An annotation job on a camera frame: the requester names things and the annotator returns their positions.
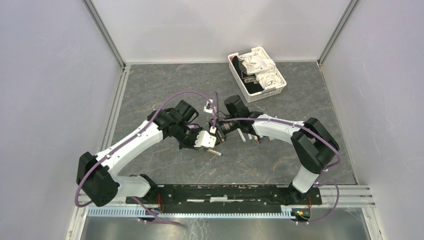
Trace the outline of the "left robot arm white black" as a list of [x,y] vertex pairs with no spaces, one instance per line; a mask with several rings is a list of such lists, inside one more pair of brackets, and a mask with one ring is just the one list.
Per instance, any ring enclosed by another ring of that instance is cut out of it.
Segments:
[[152,112],[136,130],[111,147],[91,154],[83,153],[78,160],[77,191],[83,191],[89,204],[103,207],[115,198],[139,197],[145,204],[157,198],[154,182],[145,175],[120,176],[119,172],[143,151],[173,137],[180,148],[195,148],[201,127],[189,125],[199,112],[184,100],[175,107]]

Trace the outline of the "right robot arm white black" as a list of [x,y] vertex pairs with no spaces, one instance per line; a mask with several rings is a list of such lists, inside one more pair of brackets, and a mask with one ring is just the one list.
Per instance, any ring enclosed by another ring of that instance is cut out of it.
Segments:
[[242,138],[248,136],[259,141],[267,137],[294,147],[301,167],[289,184],[288,196],[295,204],[302,204],[309,198],[309,191],[318,185],[321,174],[334,166],[333,158],[338,162],[342,159],[339,144],[316,118],[290,121],[251,111],[239,95],[228,97],[224,101],[228,113],[218,116],[218,108],[212,103],[208,100],[204,111],[212,114],[209,125],[216,127],[214,134],[218,143],[224,143],[227,134],[238,131]]

